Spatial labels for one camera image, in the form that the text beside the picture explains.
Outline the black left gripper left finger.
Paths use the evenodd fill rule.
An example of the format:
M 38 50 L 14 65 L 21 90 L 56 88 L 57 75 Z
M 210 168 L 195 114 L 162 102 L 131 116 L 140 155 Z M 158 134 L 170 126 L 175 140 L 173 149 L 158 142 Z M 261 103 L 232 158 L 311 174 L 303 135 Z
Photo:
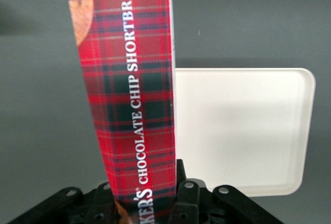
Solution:
M 88 193 L 67 187 L 51 195 L 10 223 L 120 223 L 109 183 Z

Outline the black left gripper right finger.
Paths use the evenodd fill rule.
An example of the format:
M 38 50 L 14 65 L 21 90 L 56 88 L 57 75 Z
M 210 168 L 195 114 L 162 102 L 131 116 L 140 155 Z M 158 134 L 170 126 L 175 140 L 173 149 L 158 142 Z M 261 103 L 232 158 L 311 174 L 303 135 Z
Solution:
M 281 223 L 267 210 L 230 185 L 210 192 L 202 180 L 187 178 L 177 160 L 177 195 L 169 223 Z

